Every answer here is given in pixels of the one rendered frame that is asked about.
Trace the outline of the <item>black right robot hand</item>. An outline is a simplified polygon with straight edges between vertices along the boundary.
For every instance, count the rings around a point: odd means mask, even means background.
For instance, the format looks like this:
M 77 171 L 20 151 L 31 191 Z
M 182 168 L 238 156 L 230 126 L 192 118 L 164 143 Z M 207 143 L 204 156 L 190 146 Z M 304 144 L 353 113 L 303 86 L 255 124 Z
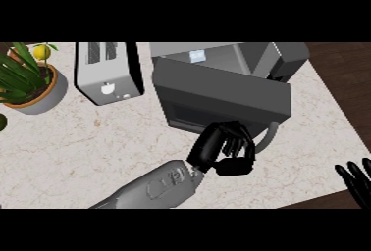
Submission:
M 347 168 L 334 166 L 350 195 L 362 209 L 371 210 L 371 160 L 362 159 L 363 171 L 353 162 L 347 162 Z

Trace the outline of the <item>grey microwave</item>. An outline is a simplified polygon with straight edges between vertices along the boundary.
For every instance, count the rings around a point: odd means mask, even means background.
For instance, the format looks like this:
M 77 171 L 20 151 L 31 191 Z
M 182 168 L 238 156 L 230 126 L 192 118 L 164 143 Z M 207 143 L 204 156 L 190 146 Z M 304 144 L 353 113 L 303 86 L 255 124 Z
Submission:
M 310 58 L 304 42 L 150 42 L 152 59 L 165 58 L 238 74 L 286 82 Z M 192 63 L 189 52 L 205 61 Z

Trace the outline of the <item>grey microwave door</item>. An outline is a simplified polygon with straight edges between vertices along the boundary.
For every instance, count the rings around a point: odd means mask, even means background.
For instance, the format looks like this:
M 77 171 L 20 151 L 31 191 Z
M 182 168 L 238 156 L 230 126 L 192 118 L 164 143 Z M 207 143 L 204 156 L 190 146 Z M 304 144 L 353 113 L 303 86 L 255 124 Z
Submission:
M 257 152 L 291 117 L 291 85 L 173 59 L 155 60 L 152 83 L 170 127 L 201 134 L 213 122 L 239 121 Z

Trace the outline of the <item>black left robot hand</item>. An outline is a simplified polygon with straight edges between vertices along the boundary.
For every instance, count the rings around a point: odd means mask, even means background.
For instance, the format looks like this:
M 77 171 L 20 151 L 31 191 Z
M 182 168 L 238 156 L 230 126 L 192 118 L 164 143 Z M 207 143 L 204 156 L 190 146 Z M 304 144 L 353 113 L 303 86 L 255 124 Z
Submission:
M 193 143 L 186 161 L 204 174 L 214 169 L 220 176 L 247 175 L 255 161 L 255 144 L 247 127 L 238 121 L 211 123 Z

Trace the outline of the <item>yellow lemon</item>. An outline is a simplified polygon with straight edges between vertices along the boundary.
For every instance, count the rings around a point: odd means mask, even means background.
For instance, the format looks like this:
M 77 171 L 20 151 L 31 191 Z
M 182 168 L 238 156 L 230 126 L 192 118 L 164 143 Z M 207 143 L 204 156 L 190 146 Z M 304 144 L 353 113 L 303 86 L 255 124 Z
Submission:
M 46 60 L 50 56 L 50 47 L 47 45 L 37 45 L 34 49 L 34 57 L 38 60 Z

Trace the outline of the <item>white milk carton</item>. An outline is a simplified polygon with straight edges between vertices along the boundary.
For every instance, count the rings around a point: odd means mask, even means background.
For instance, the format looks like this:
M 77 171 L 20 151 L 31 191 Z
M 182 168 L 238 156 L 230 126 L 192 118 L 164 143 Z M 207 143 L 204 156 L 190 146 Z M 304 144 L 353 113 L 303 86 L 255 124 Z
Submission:
M 202 50 L 195 50 L 189 52 L 189 61 L 192 63 L 199 63 L 205 61 L 205 53 Z

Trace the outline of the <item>silver toaster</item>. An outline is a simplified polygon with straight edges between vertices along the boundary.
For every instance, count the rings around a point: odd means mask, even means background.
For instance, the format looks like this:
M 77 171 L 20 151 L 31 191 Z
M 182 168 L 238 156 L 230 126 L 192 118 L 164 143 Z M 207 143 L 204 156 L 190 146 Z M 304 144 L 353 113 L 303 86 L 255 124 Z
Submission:
M 75 43 L 74 85 L 97 106 L 145 93 L 134 42 Z

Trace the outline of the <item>potted green plant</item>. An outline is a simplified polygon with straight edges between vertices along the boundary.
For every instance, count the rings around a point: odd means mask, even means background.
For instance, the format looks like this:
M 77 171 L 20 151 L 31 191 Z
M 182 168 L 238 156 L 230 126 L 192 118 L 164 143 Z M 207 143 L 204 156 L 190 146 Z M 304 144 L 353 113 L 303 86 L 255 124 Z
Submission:
M 68 80 L 47 59 L 37 59 L 23 42 L 0 52 L 0 103 L 25 115 L 51 110 L 66 94 Z

